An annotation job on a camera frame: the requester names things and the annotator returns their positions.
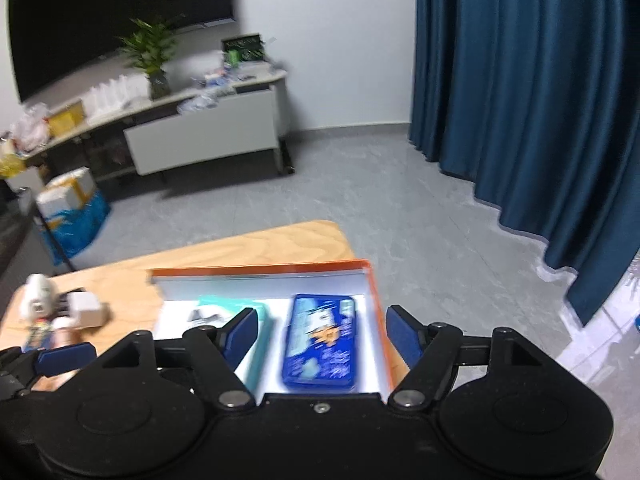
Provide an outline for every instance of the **wooden tabletop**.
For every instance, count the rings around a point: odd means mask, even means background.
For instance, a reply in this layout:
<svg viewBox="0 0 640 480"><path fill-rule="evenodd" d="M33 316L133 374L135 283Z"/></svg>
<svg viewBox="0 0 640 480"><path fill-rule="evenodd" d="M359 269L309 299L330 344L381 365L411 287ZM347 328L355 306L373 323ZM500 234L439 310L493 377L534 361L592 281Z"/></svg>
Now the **wooden tabletop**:
<svg viewBox="0 0 640 480"><path fill-rule="evenodd" d="M353 251L338 225L327 220L315 220L140 256L63 274L52 280L60 292L83 287L109 305L110 321L100 329L82 332L82 339L91 342L99 354L134 330L153 329L162 307L162 298L148 282L149 269L327 262L352 258ZM0 349L21 346L27 338L27 325L19 319L21 299L22 290L19 289L0 323ZM407 368L395 351L392 352L391 367L397 384Z"/></svg>

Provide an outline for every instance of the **tile floor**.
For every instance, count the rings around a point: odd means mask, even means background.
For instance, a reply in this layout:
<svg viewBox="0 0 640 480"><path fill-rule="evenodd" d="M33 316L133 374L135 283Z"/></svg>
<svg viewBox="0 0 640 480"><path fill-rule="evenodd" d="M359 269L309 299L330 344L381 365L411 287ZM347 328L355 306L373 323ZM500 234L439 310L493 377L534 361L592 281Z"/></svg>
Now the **tile floor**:
<svg viewBox="0 0 640 480"><path fill-rule="evenodd" d="M75 258L90 267L311 219L337 222L376 270L382 300L422 322L469 334L511 326L609 404L616 434L600 474L640 471L640 290L621 282L584 329L564 304L574 276L545 268L544 242L502 229L469 182L442 175L406 140L405 126L305 134L290 144L297 173L274 175L269 153L136 178L112 195L98 239ZM459 381L482 370L465 370Z"/></svg>

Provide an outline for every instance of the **black screen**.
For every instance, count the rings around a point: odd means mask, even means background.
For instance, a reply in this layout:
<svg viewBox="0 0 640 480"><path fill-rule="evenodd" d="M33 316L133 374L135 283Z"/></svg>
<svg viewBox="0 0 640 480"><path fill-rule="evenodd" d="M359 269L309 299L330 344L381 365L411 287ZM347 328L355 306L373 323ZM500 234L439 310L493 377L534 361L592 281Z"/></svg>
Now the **black screen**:
<svg viewBox="0 0 640 480"><path fill-rule="evenodd" d="M22 100L120 46L130 18L175 28L233 17L232 0L9 0L14 74Z"/></svg>

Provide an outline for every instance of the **potted plant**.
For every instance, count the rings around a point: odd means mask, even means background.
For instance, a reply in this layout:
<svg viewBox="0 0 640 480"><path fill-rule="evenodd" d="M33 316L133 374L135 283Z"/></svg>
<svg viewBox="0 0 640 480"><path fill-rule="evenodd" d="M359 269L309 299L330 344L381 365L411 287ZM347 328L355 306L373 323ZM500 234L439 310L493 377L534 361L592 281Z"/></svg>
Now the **potted plant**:
<svg viewBox="0 0 640 480"><path fill-rule="evenodd" d="M138 30L128 38L120 38L124 44L120 51L129 58L127 66L146 72L151 98L165 97L171 90L162 66L175 54L177 40L174 32L169 28L169 23L162 20L157 23L138 19L131 21L138 26Z"/></svg>

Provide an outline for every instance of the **metal screw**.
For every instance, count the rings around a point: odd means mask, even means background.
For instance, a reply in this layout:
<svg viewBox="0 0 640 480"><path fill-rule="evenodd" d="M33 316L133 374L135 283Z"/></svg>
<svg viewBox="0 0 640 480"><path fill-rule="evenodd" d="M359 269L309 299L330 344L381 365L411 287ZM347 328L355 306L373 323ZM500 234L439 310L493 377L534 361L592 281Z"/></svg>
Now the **metal screw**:
<svg viewBox="0 0 640 480"><path fill-rule="evenodd" d="M218 401L227 408L241 408L251 401L251 395L242 390L231 390L220 394Z"/></svg>
<svg viewBox="0 0 640 480"><path fill-rule="evenodd" d="M326 402L318 402L316 405L314 405L314 411L316 413L320 413L320 415L328 412L330 409L331 406L329 406Z"/></svg>
<svg viewBox="0 0 640 480"><path fill-rule="evenodd" d="M400 390L394 395L394 402L403 408L415 408L424 400L424 395L418 390Z"/></svg>

